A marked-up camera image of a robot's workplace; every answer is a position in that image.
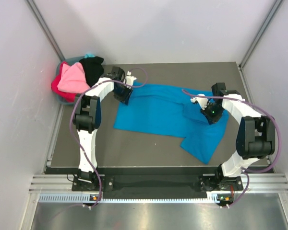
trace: metal floor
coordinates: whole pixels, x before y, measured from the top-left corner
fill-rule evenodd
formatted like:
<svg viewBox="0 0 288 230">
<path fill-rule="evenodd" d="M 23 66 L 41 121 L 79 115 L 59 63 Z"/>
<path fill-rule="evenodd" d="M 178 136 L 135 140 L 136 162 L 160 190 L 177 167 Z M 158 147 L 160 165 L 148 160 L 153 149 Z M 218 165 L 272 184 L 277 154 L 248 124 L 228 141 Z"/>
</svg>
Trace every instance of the metal floor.
<svg viewBox="0 0 288 230">
<path fill-rule="evenodd" d="M 148 83 L 173 85 L 210 91 L 216 82 L 225 82 L 228 89 L 237 90 L 246 98 L 246 92 L 235 62 L 175 63 L 119 65 L 125 71 L 142 67 L 149 74 Z M 111 72 L 112 66 L 105 66 Z M 133 71 L 139 82 L 144 81 L 140 70 Z M 96 137 L 96 159 L 98 166 L 204 166 L 202 162 L 180 147 L 182 138 L 151 135 L 113 128 L 119 102 L 109 94 L 101 103 L 102 123 Z M 52 167 L 78 167 L 80 151 L 69 133 L 72 108 L 65 106 L 60 130 L 54 150 Z M 235 151 L 238 124 L 230 117 L 225 135 L 219 143 L 209 166 L 226 161 Z M 261 160 L 257 165 L 267 165 Z"/>
<path fill-rule="evenodd" d="M 215 204 L 99 204 L 91 211 L 79 206 L 66 209 L 70 205 L 39 203 L 31 229 L 288 230 L 276 194 L 247 194 L 231 209 Z"/>
</svg>

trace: purple cable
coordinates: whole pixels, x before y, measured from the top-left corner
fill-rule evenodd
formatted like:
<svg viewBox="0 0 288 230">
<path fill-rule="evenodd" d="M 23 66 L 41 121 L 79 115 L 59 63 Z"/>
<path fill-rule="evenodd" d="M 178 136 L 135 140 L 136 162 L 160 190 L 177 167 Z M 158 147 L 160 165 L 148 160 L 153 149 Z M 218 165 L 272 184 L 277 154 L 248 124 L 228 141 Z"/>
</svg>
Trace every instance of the purple cable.
<svg viewBox="0 0 288 230">
<path fill-rule="evenodd" d="M 247 105 L 249 105 L 249 106 L 251 106 L 251 107 L 253 107 L 253 108 L 258 109 L 258 110 L 261 111 L 262 113 L 264 113 L 264 114 L 272 121 L 272 123 L 274 124 L 275 129 L 276 129 L 277 140 L 278 140 L 278 148 L 277 148 L 276 156 L 275 156 L 275 158 L 274 158 L 274 161 L 273 161 L 268 167 L 266 167 L 266 168 L 264 168 L 264 169 L 261 169 L 261 170 L 251 170 L 251 169 L 244 169 L 244 168 L 243 168 L 243 169 L 244 169 L 245 171 L 251 172 L 251 173 L 253 173 L 253 172 L 254 172 L 254 173 L 265 173 L 265 172 L 269 171 L 270 169 L 272 169 L 272 168 L 276 165 L 276 163 L 277 163 L 277 161 L 278 161 L 278 159 L 279 159 L 281 150 L 282 150 L 282 137 L 281 137 L 280 130 L 279 130 L 279 127 L 278 127 L 275 119 L 274 119 L 268 112 L 266 112 L 266 111 L 263 110 L 262 108 L 254 105 L 254 104 L 252 104 L 252 103 L 250 103 L 250 102 L 241 101 L 240 99 L 237 99 L 237 98 L 220 97 L 220 96 L 201 96 L 201 95 L 190 94 L 190 93 L 187 92 L 185 89 L 182 89 L 182 91 L 183 91 L 185 94 L 187 94 L 187 95 L 189 95 L 189 96 L 191 96 L 191 97 L 212 98 L 212 99 L 228 99 L 228 100 L 233 100 L 233 101 L 240 101 L 241 103 L 247 104 Z"/>
<path fill-rule="evenodd" d="M 237 202 L 242 198 L 242 196 L 246 193 L 246 191 L 247 191 L 248 188 L 249 188 L 249 185 L 250 185 L 250 176 L 249 176 L 246 172 L 242 172 L 242 174 L 246 175 L 246 177 L 247 177 L 246 186 L 245 186 L 244 190 L 242 191 L 242 193 L 240 194 L 240 196 L 239 196 L 234 202 L 232 202 L 232 203 L 228 206 L 228 208 L 232 207 L 235 203 L 237 203 Z"/>
</svg>

